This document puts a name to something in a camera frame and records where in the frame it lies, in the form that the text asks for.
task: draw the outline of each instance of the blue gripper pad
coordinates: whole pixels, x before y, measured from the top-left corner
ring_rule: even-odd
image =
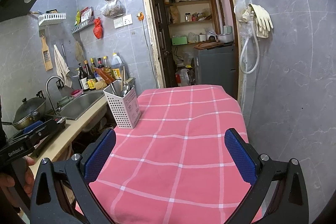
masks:
[[[254,185],[257,180],[255,164],[230,129],[225,132],[224,143],[243,180]]]
[[[98,178],[98,175],[109,158],[115,144],[116,133],[114,130],[108,128],[102,133],[95,143],[90,144],[85,149],[83,152],[83,159],[85,162],[82,174],[86,184],[89,184]],[[87,159],[85,155],[86,151],[89,154]]]
[[[34,122],[33,124],[31,124],[30,126],[26,127],[24,130],[23,130],[23,133],[26,134],[32,130],[34,130],[35,128],[37,128],[38,126],[40,126],[41,124],[43,124],[42,121],[37,121],[37,122]]]

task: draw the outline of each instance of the pantry shelf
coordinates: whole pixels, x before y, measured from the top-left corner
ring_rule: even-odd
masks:
[[[90,17],[89,19],[79,23],[73,29],[71,29],[71,33],[75,33],[75,32],[79,32],[81,30],[84,30],[88,26],[91,26],[94,23],[94,21],[95,21],[95,17],[94,16]]]
[[[181,1],[175,3],[166,4],[166,7],[169,6],[183,6],[183,5],[195,5],[195,4],[209,4],[210,0],[191,0],[191,1]]]
[[[169,24],[169,26],[179,26],[179,25],[197,24],[197,23],[207,23],[207,22],[213,22],[213,20],[201,20],[201,21],[180,22],[180,23]]]

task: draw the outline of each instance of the faucet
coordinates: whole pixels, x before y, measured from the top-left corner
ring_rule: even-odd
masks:
[[[47,80],[47,82],[46,82],[46,84],[45,84],[45,91],[46,91],[47,96],[48,96],[48,98],[49,98],[49,101],[50,101],[52,110],[54,111],[55,115],[57,115],[57,111],[60,111],[60,108],[58,107],[58,108],[55,109],[54,104],[53,104],[52,101],[51,101],[50,93],[49,93],[49,91],[48,91],[48,85],[49,85],[49,82],[50,82],[50,80],[52,80],[52,79],[54,79],[54,78],[57,78],[57,79],[61,80],[62,83],[64,84],[62,77],[60,77],[60,76],[58,76],[58,75],[53,75],[52,77],[50,77],[50,78]]]

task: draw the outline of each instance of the green box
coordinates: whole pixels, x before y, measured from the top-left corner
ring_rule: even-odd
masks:
[[[171,39],[173,46],[188,44],[187,37],[174,37]]]

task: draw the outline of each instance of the cutting board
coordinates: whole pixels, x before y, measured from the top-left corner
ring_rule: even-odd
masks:
[[[225,43],[222,42],[207,42],[207,43],[199,43],[194,48],[197,48],[199,50],[205,50],[208,48],[215,48],[224,45]]]
[[[51,70],[53,68],[53,62],[51,61],[49,47],[45,40],[45,36],[41,36],[42,40],[42,58],[45,66],[45,70]]]

